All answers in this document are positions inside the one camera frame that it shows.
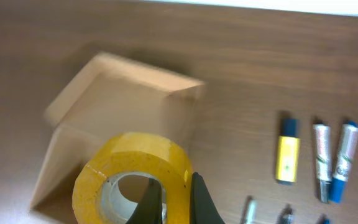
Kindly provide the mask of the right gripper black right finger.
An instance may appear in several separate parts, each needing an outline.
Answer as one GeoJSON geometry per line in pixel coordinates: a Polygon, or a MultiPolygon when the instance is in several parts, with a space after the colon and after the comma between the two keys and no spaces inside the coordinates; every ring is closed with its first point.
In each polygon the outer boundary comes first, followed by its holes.
{"type": "Polygon", "coordinates": [[[203,177],[197,172],[191,181],[190,224],[224,224],[203,177]]]}

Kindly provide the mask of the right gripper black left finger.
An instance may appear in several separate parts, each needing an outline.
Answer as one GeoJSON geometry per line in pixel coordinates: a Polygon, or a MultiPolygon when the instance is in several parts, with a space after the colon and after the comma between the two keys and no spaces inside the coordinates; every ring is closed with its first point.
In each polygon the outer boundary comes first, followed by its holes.
{"type": "Polygon", "coordinates": [[[162,224],[162,187],[149,179],[147,190],[126,224],[162,224]]]}

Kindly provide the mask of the yellow tape roll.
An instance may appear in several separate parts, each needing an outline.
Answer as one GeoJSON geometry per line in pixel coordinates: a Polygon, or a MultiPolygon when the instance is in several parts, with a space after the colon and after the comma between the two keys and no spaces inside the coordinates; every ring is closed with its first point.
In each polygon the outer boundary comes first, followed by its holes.
{"type": "Polygon", "coordinates": [[[193,169],[186,152],[154,134],[110,139],[76,178],[73,211],[78,223],[126,223],[149,179],[162,187],[163,223],[189,223],[193,169]]]}

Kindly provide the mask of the yellow highlighter black cap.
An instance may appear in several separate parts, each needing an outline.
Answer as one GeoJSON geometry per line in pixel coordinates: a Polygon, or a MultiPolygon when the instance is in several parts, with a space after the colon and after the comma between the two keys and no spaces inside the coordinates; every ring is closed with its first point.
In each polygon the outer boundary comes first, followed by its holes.
{"type": "Polygon", "coordinates": [[[300,149],[297,126],[297,119],[287,118],[282,121],[275,169],[275,178],[281,184],[292,185],[296,182],[300,149]]]}

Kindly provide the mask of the brown cardboard box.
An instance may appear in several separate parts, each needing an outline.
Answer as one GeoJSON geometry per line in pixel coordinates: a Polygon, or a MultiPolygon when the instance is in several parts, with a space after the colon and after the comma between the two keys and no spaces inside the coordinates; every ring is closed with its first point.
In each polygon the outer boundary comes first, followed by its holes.
{"type": "Polygon", "coordinates": [[[46,109],[45,118],[55,130],[31,207],[67,189],[65,201],[74,213],[76,178],[120,134],[158,135],[188,155],[203,90],[201,80],[109,53],[97,54],[46,109]]]}

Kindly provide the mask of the black whiteboard marker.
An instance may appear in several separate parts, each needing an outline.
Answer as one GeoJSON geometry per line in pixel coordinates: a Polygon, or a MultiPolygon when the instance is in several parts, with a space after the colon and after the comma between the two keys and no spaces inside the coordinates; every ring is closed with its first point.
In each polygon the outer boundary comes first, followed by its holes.
{"type": "Polygon", "coordinates": [[[329,203],[331,177],[331,128],[323,123],[313,125],[316,149],[316,180],[318,198],[322,203],[329,203]]]}

